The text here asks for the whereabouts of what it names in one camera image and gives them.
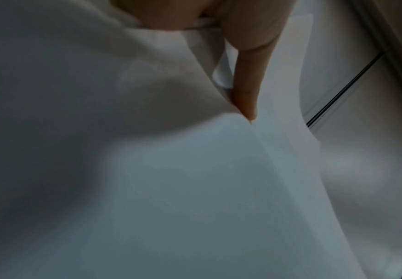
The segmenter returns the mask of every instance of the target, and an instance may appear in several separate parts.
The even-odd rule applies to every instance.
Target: sheet of paper
[[[0,0],[0,278],[364,278],[290,139],[300,112],[275,107],[298,96],[309,20],[251,125],[213,81],[222,53],[199,56],[217,30]]]

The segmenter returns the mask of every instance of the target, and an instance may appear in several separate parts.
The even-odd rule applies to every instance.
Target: finger
[[[277,38],[258,48],[239,51],[238,54],[232,102],[250,121],[257,117],[257,97]]]

